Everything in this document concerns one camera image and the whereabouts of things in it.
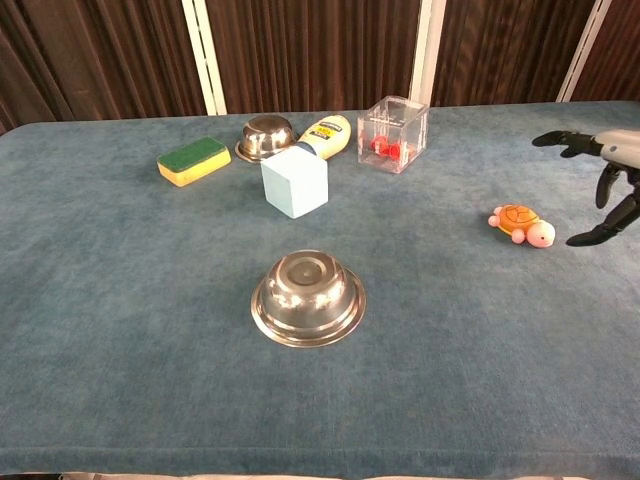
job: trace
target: metal bowl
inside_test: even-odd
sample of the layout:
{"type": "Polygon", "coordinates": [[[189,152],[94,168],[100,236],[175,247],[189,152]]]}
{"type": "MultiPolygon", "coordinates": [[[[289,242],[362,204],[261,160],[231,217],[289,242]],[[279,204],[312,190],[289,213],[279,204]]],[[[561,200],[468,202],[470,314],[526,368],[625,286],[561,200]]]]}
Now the metal bowl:
{"type": "Polygon", "coordinates": [[[258,328],[290,347],[337,342],[356,328],[365,308],[360,279],[316,250],[280,259],[251,297],[251,315],[258,328]]]}
{"type": "Polygon", "coordinates": [[[236,154],[251,163],[260,163],[293,145],[296,135],[289,121],[280,115],[259,115],[244,124],[236,154]]]}

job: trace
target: sponge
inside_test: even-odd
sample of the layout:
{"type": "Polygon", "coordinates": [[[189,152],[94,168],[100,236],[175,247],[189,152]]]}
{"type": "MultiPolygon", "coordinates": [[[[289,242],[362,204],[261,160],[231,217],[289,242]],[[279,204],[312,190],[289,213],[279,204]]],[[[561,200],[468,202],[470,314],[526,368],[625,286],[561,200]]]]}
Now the sponge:
{"type": "Polygon", "coordinates": [[[158,157],[160,174],[178,187],[228,165],[229,150],[211,137],[204,137],[171,153],[158,157]]]}

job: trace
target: orange turtle shell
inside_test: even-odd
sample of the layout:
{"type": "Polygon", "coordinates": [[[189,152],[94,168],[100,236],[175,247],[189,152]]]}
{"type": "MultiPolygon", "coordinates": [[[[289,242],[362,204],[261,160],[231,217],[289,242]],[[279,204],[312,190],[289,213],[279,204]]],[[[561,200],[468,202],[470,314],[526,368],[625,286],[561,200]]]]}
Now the orange turtle shell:
{"type": "Polygon", "coordinates": [[[538,217],[538,214],[529,207],[522,205],[505,205],[502,207],[502,210],[500,210],[500,225],[498,228],[508,235],[511,235],[517,228],[526,233],[531,225],[539,221],[540,217],[538,217]]]}

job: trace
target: clear plastic box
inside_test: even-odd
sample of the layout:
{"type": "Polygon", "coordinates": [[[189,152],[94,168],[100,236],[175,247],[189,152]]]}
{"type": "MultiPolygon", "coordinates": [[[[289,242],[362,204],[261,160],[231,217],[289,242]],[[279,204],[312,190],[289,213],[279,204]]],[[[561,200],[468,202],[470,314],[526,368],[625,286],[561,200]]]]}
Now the clear plastic box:
{"type": "Polygon", "coordinates": [[[358,162],[400,173],[427,146],[429,107],[389,96],[358,117],[358,162]]]}

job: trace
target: curtain fold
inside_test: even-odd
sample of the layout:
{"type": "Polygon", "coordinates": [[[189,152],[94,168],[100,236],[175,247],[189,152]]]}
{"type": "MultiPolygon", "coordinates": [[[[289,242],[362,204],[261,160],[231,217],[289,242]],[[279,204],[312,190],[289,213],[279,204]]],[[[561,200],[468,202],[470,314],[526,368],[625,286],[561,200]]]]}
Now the curtain fold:
{"type": "Polygon", "coordinates": [[[408,96],[420,0],[207,0],[230,113],[408,96]]]}
{"type": "Polygon", "coordinates": [[[432,105],[555,101],[594,0],[447,0],[432,105]]]}
{"type": "Polygon", "coordinates": [[[613,0],[571,97],[640,101],[640,1],[613,0]]]}
{"type": "Polygon", "coordinates": [[[180,0],[5,0],[0,45],[0,133],[206,114],[180,0]]]}

